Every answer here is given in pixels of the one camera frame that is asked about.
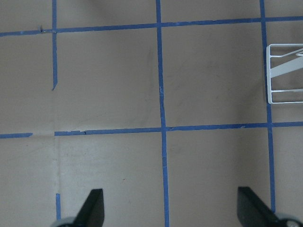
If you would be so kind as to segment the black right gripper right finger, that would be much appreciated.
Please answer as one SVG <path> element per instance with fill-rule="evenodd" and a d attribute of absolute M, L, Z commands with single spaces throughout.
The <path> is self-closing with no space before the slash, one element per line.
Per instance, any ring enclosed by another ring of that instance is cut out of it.
<path fill-rule="evenodd" d="M 238 187 L 237 217 L 242 227 L 286 227 L 249 187 Z"/>

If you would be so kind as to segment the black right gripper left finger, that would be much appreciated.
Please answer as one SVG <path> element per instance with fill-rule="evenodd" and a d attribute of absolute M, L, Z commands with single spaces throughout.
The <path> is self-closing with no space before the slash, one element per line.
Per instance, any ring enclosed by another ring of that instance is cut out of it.
<path fill-rule="evenodd" d="M 105 220 L 103 189 L 93 189 L 74 219 L 73 227 L 102 227 Z"/>

